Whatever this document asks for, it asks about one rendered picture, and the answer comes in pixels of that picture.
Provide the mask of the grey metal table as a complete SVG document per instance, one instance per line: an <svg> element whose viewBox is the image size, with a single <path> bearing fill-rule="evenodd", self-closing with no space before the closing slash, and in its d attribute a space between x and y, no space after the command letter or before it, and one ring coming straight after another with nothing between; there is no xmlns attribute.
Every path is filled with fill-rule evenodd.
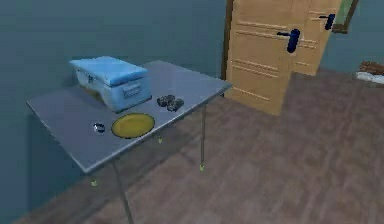
<svg viewBox="0 0 384 224"><path fill-rule="evenodd" d="M118 115L79 86L55 90L27 102L32 111L28 128L32 207L42 205L71 183L75 175L64 173L65 164L86 175L106 165L116 167L122 155L197 108L204 108L207 102L230 88L223 80L163 61L149 62L144 67L149 70L152 99L128 112L148 114L155 119L155 125L138 138L115 136L111 126ZM157 99L166 95L182 99L184 105L176 112L160 107ZM96 133L94 123L103 124L105 132Z"/></svg>

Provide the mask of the light blue box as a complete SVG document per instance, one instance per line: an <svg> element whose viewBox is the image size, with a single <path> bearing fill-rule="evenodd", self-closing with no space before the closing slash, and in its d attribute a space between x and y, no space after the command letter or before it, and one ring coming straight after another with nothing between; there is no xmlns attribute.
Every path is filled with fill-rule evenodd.
<svg viewBox="0 0 384 224"><path fill-rule="evenodd" d="M110 57L71 60L81 86L100 94L105 105L119 113L152 97L148 70Z"/></svg>

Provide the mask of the brown and white object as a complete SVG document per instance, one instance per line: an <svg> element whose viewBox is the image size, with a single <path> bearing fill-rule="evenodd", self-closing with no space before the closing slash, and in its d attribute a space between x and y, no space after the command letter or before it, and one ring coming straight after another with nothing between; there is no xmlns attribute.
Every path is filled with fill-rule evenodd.
<svg viewBox="0 0 384 224"><path fill-rule="evenodd" d="M359 66L359 70L356 72L356 78L384 85L384 64L373 61L363 61Z"/></svg>

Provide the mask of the yellow plate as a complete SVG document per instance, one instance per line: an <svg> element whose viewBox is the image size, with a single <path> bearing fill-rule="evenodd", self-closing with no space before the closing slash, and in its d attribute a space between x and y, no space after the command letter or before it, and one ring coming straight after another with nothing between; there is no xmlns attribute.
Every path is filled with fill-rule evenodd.
<svg viewBox="0 0 384 224"><path fill-rule="evenodd" d="M145 113L130 113L119 117L111 126L112 133L120 138L132 139L150 132L155 119Z"/></svg>

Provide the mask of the light wooden door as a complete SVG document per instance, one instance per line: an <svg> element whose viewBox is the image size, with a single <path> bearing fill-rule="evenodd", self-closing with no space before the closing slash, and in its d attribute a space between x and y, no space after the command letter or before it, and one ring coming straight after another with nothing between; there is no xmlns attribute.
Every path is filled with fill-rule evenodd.
<svg viewBox="0 0 384 224"><path fill-rule="evenodd" d="M332 31L320 16L337 14L342 0L232 0L227 98L278 115L291 74L314 76ZM301 31L294 53L277 32Z"/></svg>

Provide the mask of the brown framed picture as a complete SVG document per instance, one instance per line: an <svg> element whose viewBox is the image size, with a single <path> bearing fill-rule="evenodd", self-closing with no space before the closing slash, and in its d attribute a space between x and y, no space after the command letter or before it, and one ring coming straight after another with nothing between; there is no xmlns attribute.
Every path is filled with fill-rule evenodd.
<svg viewBox="0 0 384 224"><path fill-rule="evenodd" d="M342 0L332 32L347 34L350 22L353 18L359 0Z"/></svg>

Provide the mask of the black binoculars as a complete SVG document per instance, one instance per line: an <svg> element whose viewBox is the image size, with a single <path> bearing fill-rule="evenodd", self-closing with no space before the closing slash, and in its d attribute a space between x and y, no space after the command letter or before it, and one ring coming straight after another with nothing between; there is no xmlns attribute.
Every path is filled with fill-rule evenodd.
<svg viewBox="0 0 384 224"><path fill-rule="evenodd" d="M157 104L160 107L166 107L170 112L176 112L184 105L184 101L176 98L174 95L161 96L157 99Z"/></svg>

